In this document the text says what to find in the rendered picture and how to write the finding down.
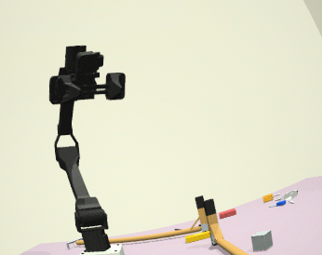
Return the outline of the red rectangular block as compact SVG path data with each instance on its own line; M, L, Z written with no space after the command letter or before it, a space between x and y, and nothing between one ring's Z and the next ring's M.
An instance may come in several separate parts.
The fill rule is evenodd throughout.
M236 215L236 210L234 208L226 210L224 212L219 213L220 214L220 219L230 217L233 215Z

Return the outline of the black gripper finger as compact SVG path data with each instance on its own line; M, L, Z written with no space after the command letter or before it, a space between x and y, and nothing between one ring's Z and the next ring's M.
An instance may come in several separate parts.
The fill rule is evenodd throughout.
M110 101L119 100L122 97L122 75L111 74L110 76Z
M70 103L81 95L81 88L71 84L72 82L69 77L63 75L57 79L57 104Z

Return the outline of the scraper with blue handle and grey blade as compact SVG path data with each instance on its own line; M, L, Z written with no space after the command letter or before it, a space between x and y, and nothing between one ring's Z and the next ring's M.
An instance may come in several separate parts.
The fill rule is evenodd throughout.
M287 202L286 202L286 200L284 200L284 201L280 201L280 202L277 202L276 203L276 205L272 205L272 206L270 206L270 207L268 207L268 208L272 208L272 207L274 207L274 206L283 206L283 205L285 205Z

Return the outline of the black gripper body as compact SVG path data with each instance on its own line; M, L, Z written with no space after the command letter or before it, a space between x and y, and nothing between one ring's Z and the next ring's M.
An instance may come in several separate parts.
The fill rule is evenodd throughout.
M81 95L77 100L92 100L95 99L96 94L105 94L106 100L110 100L110 76L111 74L121 74L122 75L122 97L119 100L125 98L126 89L126 76L123 73L108 73L106 75L106 85L97 85L95 80L95 74L85 75L82 74L79 77L79 81L74 80L76 74L70 74L71 84L81 88ZM57 104L57 79L62 75L53 75L49 80L49 101L53 104ZM105 89L101 89L105 88ZM99 89L97 91L97 89Z

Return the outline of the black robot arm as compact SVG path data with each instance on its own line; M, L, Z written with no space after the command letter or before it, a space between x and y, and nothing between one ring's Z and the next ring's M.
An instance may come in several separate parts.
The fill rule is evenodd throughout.
M82 74L95 74L100 78L99 68L103 66L104 56L100 52L87 51L87 46L66 47L65 67L60 67L59 75L70 76L76 74L74 80L79 81ZM76 79L75 79L76 78ZM73 112L74 101L60 105L60 118L58 123L58 136L55 140L55 156L60 168L66 171L69 183L75 198L75 227L77 232L82 233L84 240L84 252L103 252L111 247L108 235L107 214L101 208L97 197L90 197L87 187L79 170L79 144L73 135ZM74 146L58 147L60 136L71 135L75 142ZM99 226L100 227L93 227ZM90 227L86 228L85 227ZM83 229L81 229L83 227Z

